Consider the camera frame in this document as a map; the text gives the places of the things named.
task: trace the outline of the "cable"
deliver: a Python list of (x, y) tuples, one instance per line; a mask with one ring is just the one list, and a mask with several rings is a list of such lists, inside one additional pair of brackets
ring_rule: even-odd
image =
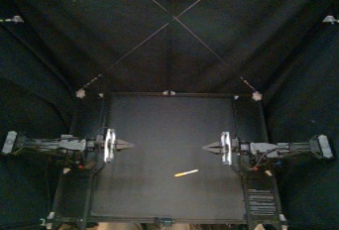
[(277, 148), (273, 148), (273, 149), (268, 150), (268, 151), (260, 156), (260, 158), (258, 158), (258, 160), (257, 160), (254, 166), (250, 168), (250, 171), (252, 171), (254, 168), (257, 168), (258, 163), (260, 163), (262, 157), (264, 157), (266, 154), (269, 154), (269, 153), (272, 153), (273, 151), (276, 151), (276, 150), (277, 150)]

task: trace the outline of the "black ceiling fabric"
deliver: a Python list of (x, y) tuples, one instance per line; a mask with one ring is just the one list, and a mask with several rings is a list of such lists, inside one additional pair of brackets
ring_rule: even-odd
[(333, 1), (13, 0), (74, 90), (204, 93), (264, 89)]

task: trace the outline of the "black fabric wall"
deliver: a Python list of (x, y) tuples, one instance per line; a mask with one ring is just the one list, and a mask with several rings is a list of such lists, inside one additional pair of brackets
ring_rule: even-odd
[[(14, 15), (14, 6), (0, 0), (0, 18)], [(52, 63), (53, 57), (29, 24), (0, 23), (1, 145), (12, 130), (25, 131), (33, 138), (57, 138), (69, 131), (74, 100)], [(45, 157), (1, 156), (0, 229), (4, 225), (38, 229), (29, 225), (46, 216), (57, 171)]]
[[(298, 53), (266, 92), (265, 119), (273, 142), (328, 136), (339, 150), (339, 26), (323, 24), (304, 39)], [(288, 219), (301, 229), (337, 229), (339, 163), (304, 160), (281, 167), (278, 189)]]
[[(18, 15), (0, 0), (0, 18)], [(28, 23), (0, 23), (1, 127), (30, 136), (68, 132), (74, 112), (74, 91), (53, 67), (53, 56)]]

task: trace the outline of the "black mat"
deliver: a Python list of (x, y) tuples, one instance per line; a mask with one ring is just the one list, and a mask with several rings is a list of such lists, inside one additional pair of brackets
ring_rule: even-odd
[(222, 131), (234, 134), (232, 100), (114, 97), (106, 116), (117, 138), (134, 148), (114, 154), (98, 175), (90, 215), (242, 220), (240, 179), (221, 158), (201, 150)]

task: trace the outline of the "metal rod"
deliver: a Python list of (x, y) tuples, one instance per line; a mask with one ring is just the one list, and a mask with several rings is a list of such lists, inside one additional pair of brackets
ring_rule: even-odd
[[(234, 97), (232, 93), (185, 93), (176, 92), (174, 95), (164, 95), (162, 92), (109, 92), (109, 96), (150, 96), (150, 97), (200, 97), (200, 98), (228, 98)], [(250, 98), (250, 94), (237, 94), (238, 97)]]

